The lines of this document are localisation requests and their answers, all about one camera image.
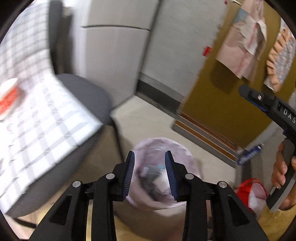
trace blue can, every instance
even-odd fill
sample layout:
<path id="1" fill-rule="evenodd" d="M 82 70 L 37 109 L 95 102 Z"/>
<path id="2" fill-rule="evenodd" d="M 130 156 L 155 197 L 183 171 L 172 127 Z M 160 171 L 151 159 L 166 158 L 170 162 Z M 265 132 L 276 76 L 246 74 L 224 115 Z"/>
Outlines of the blue can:
<path id="1" fill-rule="evenodd" d="M 262 144 L 253 147 L 252 150 L 250 151 L 245 150 L 242 153 L 242 156 L 237 159 L 237 164 L 244 165 L 249 160 L 251 160 L 254 156 L 256 156 L 261 151 L 261 149 L 262 149 Z"/>

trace human hand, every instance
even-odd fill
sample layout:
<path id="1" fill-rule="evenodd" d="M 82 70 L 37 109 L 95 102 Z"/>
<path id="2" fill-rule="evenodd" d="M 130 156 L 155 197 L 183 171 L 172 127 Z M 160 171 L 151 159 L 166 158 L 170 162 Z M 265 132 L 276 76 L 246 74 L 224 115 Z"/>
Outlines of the human hand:
<path id="1" fill-rule="evenodd" d="M 282 142 L 279 146 L 279 150 L 276 153 L 276 162 L 274 163 L 274 171 L 271 176 L 272 185 L 280 189 L 285 184 L 285 174 L 288 170 L 288 166 L 283 157 L 284 143 Z M 292 157 L 292 167 L 296 171 L 296 156 Z M 296 204 L 296 184 L 293 186 L 289 195 L 286 197 L 282 205 L 279 207 L 280 210 L 288 210 Z"/>

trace red sticker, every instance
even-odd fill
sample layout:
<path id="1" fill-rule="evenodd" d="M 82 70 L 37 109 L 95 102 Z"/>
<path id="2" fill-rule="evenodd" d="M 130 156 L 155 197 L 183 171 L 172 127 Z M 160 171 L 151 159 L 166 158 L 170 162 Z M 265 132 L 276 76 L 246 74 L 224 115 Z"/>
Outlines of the red sticker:
<path id="1" fill-rule="evenodd" d="M 203 52 L 202 55 L 207 57 L 211 53 L 211 50 L 212 50 L 211 47 L 209 47 L 209 46 L 205 47 L 204 52 Z"/>

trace red bag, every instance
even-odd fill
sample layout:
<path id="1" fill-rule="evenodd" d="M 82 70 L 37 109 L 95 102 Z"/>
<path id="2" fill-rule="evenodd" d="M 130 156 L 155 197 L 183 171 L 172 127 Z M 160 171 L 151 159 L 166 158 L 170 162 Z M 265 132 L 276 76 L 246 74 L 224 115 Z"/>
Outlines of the red bag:
<path id="1" fill-rule="evenodd" d="M 254 211 L 257 216 L 260 216 L 266 205 L 267 192 L 258 179 L 252 178 L 244 181 L 236 194 L 250 211 Z"/>

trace baseboard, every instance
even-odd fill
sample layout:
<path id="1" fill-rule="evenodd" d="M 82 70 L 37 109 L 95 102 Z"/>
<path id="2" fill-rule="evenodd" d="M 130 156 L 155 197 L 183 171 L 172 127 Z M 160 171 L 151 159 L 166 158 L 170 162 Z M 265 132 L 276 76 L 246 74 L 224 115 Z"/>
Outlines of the baseboard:
<path id="1" fill-rule="evenodd" d="M 147 96 L 162 108 L 172 112 L 173 114 L 176 114 L 178 111 L 180 105 L 179 101 L 141 80 L 138 81 L 137 92 Z"/>
<path id="2" fill-rule="evenodd" d="M 180 113 L 173 124 L 172 129 L 188 140 L 197 144 L 231 167 L 235 167 L 237 157 L 236 146 L 225 138 L 221 138 L 213 131 L 203 127 L 197 122 L 184 118 Z"/>
<path id="3" fill-rule="evenodd" d="M 163 92 L 164 94 L 168 95 L 169 97 L 173 98 L 178 102 L 182 102 L 184 99 L 184 96 L 178 93 L 177 91 L 171 89 L 170 87 L 164 85 L 163 83 L 159 82 L 156 79 L 153 79 L 152 77 L 146 74 L 141 73 L 139 79 L 140 81 L 143 81 L 146 84 L 154 87 L 155 89 L 158 89 L 159 91 Z"/>

